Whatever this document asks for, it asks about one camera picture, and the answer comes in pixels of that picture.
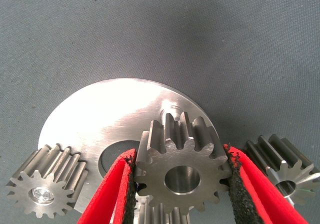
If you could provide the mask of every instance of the round hole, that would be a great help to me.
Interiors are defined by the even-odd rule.
[[[176,194],[189,194],[200,183],[199,173],[190,166],[176,166],[169,170],[165,176],[165,185]]]
[[[54,194],[44,187],[36,187],[29,191],[31,199],[39,205],[50,204],[54,200]]]
[[[124,140],[116,142],[110,146],[108,146],[101,154],[99,158],[99,172],[102,177],[109,171],[110,167],[117,159],[117,157],[124,153],[127,150],[135,149],[138,151],[139,141],[135,140]]]
[[[296,184],[293,181],[285,180],[285,181],[278,183],[276,185],[276,187],[278,188],[278,190],[281,192],[281,194],[284,197],[287,197],[287,196],[290,196],[294,192],[294,190],[296,189],[295,185]]]

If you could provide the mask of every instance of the spur gear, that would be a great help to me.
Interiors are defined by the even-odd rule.
[[[189,214],[181,215],[178,208],[174,208],[170,214],[164,213],[164,205],[149,206],[150,196],[138,196],[137,224],[191,224]]]
[[[38,218],[65,215],[73,209],[88,172],[80,154],[70,152],[71,148],[61,151],[58,145],[35,151],[10,179],[7,197]]]
[[[260,136],[257,144],[246,144],[247,155],[291,205],[303,205],[306,197],[315,196],[319,170],[286,138],[272,135],[268,141]]]
[[[204,201],[219,201],[218,191],[227,191],[221,180],[231,175],[227,156],[215,129],[202,117],[190,123],[183,112],[179,121],[166,114],[164,125],[151,122],[144,131],[137,153],[135,181],[139,195],[151,195],[150,206],[163,204],[165,213],[175,207],[182,215]]]

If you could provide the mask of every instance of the gray fabric background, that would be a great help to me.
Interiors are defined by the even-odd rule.
[[[196,100],[223,142],[288,137],[320,166],[320,0],[0,0],[0,223],[24,215],[4,185],[76,90],[151,79]],[[193,223],[234,223],[228,195]],[[319,223],[320,195],[296,209]]]

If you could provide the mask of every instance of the center hole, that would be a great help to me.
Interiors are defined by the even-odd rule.
[[[165,176],[165,185],[177,194],[191,192],[200,183],[199,173],[190,166],[180,165],[174,167]]]
[[[44,187],[36,187],[29,191],[30,198],[39,205],[51,204],[54,200],[54,194]]]
[[[293,181],[285,180],[285,181],[278,183],[276,185],[276,187],[278,188],[278,190],[281,192],[281,194],[284,197],[287,197],[287,196],[290,196],[294,192],[294,190],[296,189],[295,185],[296,184]]]

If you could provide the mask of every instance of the aluminum plate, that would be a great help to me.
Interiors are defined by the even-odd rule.
[[[46,120],[38,143],[62,149],[71,146],[87,161],[88,176],[75,209],[83,212],[102,181],[99,157],[110,145],[124,140],[140,141],[152,120],[163,113],[187,111],[190,119],[204,111],[188,96],[161,83],[142,79],[111,79],[86,86],[64,100]]]

